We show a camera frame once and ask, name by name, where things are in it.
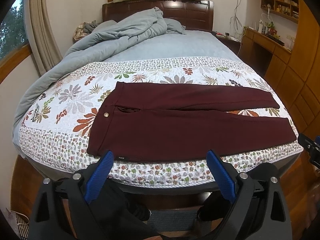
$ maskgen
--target gray blanket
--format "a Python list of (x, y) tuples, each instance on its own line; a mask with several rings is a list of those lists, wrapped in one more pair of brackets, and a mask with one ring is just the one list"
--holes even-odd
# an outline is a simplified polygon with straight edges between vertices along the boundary
[(13, 129), (38, 96), (64, 75), (88, 63), (106, 60), (166, 31), (163, 13), (155, 7), (135, 13), (116, 25), (108, 26), (79, 40), (67, 51), (59, 64), (40, 77), (23, 95), (15, 113)]

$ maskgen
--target floral quilt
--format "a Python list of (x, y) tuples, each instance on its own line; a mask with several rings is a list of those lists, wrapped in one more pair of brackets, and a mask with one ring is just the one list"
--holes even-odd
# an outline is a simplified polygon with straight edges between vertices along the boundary
[[(271, 87), (248, 65), (214, 57), (180, 57), (123, 62), (93, 62), (53, 83), (33, 103), (20, 126), (20, 147), (33, 160), (73, 173), (98, 161), (86, 153), (99, 107), (117, 81), (246, 86), (271, 92), (280, 109), (245, 109), (234, 114), (292, 119)], [(239, 172), (302, 152), (297, 141), (225, 156)], [(205, 160), (181, 163), (115, 161), (109, 177), (139, 187), (186, 187), (214, 181)]]

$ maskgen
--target wooden headboard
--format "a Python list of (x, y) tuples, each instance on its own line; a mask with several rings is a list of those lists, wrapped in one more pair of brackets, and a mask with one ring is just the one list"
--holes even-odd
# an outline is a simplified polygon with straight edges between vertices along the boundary
[(159, 7), (164, 18), (171, 18), (186, 26), (187, 30), (212, 31), (213, 2), (196, 0), (129, 0), (102, 6), (103, 21), (119, 22), (146, 9)]

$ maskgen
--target desk drawer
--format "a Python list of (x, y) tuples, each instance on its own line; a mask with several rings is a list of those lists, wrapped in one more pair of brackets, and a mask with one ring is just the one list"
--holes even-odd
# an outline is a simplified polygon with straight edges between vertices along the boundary
[(276, 45), (274, 54), (286, 64), (289, 62), (289, 59), (291, 56), (290, 52), (288, 52), (285, 48), (278, 45)]
[(275, 50), (275, 47), (276, 47), (275, 42), (270, 40), (267, 37), (264, 37), (262, 34), (255, 33), (253, 36), (253, 41), (255, 43), (258, 43), (259, 45), (261, 45), (262, 47), (264, 47), (265, 49), (269, 50), (272, 53)]

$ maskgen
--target tree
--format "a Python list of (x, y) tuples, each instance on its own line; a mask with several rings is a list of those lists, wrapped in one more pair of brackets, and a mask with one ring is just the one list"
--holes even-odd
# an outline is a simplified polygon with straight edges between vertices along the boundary
[(23, 22), (23, 4), (11, 7), (0, 27), (0, 59), (27, 40)]

